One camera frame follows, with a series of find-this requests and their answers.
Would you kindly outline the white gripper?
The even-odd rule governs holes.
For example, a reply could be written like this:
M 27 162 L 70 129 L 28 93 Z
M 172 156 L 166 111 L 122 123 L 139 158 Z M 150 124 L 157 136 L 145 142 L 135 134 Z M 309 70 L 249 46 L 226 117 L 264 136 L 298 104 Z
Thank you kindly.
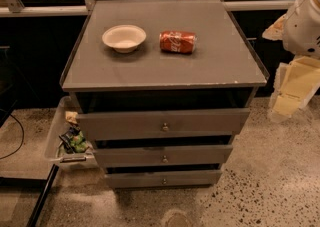
M 285 17 L 279 17 L 262 37 L 271 41 L 283 40 Z M 289 64 L 280 63 L 273 87 L 268 117 L 273 122 L 283 122 L 306 107 L 320 88 L 320 60 L 296 56 Z

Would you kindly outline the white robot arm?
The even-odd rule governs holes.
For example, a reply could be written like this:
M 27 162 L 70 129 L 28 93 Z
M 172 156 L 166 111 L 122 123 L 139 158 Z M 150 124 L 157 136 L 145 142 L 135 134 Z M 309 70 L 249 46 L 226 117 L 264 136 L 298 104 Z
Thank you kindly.
M 281 40 L 294 55 L 289 64 L 279 64 L 269 102 L 270 120 L 280 123 L 306 107 L 320 88 L 320 0 L 295 0 L 262 37 Z

